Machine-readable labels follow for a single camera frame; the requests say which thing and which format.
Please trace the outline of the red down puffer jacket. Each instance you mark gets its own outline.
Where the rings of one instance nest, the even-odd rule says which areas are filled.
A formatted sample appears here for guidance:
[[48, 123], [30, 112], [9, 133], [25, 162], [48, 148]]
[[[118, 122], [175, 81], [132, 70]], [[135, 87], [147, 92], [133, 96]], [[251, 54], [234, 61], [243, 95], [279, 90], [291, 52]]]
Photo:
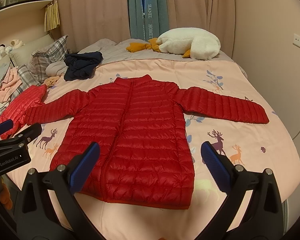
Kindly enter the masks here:
[[181, 89], [149, 75], [117, 78], [87, 92], [75, 89], [26, 111], [25, 124], [71, 122], [50, 167], [68, 164], [96, 142], [100, 157], [82, 194], [104, 202], [188, 209], [194, 167], [186, 139], [186, 113], [267, 124], [262, 106], [203, 88]]

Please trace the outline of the pile of pink clothes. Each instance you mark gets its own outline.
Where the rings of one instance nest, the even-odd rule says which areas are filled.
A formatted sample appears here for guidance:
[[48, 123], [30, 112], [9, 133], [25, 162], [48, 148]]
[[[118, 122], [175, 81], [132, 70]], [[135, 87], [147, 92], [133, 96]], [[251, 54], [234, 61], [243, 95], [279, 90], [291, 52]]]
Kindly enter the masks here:
[[16, 67], [4, 63], [0, 66], [0, 103], [8, 101], [9, 97], [22, 84]]

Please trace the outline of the pink deer print duvet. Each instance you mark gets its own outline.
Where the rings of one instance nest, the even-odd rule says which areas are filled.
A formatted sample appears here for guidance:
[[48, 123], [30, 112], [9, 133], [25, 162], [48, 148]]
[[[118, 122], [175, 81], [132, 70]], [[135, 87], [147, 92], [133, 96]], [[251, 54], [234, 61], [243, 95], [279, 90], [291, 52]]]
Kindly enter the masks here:
[[217, 120], [194, 114], [184, 116], [187, 147], [191, 152], [195, 180], [191, 205], [187, 210], [112, 204], [85, 194], [76, 199], [107, 239], [194, 239], [208, 224], [225, 199], [200, 155], [201, 144], [210, 142], [219, 152], [247, 170], [274, 172], [282, 200], [300, 183], [300, 158], [296, 147], [273, 109], [230, 61], [129, 60], [104, 64], [87, 80], [63, 81], [46, 96], [50, 103], [63, 94], [88, 91], [115, 80], [150, 75], [171, 81], [180, 88], [200, 87], [220, 95], [251, 100], [261, 105], [269, 118], [266, 125]]

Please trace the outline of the grey garment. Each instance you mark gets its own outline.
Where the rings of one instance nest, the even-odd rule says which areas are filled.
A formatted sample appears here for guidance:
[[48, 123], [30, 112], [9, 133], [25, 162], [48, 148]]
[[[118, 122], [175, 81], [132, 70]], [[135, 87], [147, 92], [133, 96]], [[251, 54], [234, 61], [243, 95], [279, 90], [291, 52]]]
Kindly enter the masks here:
[[45, 72], [46, 72], [46, 75], [49, 77], [61, 76], [62, 74], [65, 74], [67, 68], [68, 67], [64, 61], [58, 61], [58, 62], [49, 64], [47, 66]]

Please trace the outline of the small plush toys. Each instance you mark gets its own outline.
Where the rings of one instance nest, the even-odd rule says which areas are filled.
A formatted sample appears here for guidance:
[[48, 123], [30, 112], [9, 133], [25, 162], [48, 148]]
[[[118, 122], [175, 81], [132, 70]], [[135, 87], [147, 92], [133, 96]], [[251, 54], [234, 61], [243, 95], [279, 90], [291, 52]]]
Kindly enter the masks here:
[[0, 45], [0, 60], [5, 57], [8, 53], [10, 53], [12, 50], [20, 48], [24, 45], [25, 43], [22, 40], [19, 39], [13, 39], [9, 45]]

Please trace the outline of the plaid pillow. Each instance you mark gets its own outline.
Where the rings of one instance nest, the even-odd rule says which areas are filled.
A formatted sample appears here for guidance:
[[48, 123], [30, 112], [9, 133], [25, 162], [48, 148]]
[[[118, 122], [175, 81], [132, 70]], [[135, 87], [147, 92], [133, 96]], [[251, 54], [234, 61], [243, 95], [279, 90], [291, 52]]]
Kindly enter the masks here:
[[27, 67], [39, 83], [43, 83], [48, 78], [46, 69], [49, 64], [65, 59], [67, 38], [68, 35], [62, 36], [51, 45], [34, 51], [31, 54]]

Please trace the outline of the navy blue garment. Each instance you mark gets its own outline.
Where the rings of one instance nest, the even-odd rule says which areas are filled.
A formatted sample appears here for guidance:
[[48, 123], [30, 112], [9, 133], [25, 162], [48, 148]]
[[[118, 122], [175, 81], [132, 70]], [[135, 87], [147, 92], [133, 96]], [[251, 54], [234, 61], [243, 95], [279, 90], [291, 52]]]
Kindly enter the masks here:
[[99, 51], [89, 53], [66, 54], [64, 63], [68, 67], [65, 81], [85, 80], [92, 77], [94, 69], [102, 62], [103, 55]]

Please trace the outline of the yellow tassel hanging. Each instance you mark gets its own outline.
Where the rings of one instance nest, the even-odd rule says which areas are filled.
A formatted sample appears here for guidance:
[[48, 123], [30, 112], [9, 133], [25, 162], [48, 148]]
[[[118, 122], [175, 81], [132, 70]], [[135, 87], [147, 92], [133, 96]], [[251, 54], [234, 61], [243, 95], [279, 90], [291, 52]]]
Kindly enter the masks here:
[[58, 3], [57, 1], [53, 1], [45, 8], [44, 31], [48, 32], [56, 29], [60, 26], [60, 24], [61, 22], [59, 18]]

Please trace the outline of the pink curtain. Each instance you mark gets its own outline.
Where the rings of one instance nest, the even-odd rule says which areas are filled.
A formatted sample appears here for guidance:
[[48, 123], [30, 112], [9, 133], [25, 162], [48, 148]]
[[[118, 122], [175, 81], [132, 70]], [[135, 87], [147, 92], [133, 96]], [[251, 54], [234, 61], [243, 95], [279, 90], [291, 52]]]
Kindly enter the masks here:
[[[128, 0], [56, 0], [61, 32], [68, 47], [79, 51], [108, 38], [121, 42], [130, 36]], [[235, 0], [167, 0], [170, 29], [197, 27], [215, 34], [221, 49], [232, 55], [235, 38]]]

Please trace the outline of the white goose plush toy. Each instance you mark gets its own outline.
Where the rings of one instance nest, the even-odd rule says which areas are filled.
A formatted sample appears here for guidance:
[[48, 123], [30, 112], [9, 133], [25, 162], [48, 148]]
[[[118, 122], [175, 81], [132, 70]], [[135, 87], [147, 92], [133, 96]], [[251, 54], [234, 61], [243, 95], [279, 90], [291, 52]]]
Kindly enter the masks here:
[[183, 58], [210, 60], [221, 50], [221, 42], [213, 33], [194, 27], [170, 29], [147, 43], [132, 42], [126, 48], [130, 53], [152, 50], [158, 53], [181, 55]]

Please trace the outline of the blue grey lettered curtain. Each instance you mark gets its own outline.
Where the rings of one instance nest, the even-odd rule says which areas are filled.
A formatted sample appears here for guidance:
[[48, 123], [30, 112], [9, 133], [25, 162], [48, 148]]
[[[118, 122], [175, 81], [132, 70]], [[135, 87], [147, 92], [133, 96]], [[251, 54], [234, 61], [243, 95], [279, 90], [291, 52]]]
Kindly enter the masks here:
[[131, 38], [148, 41], [170, 29], [167, 0], [128, 0]]

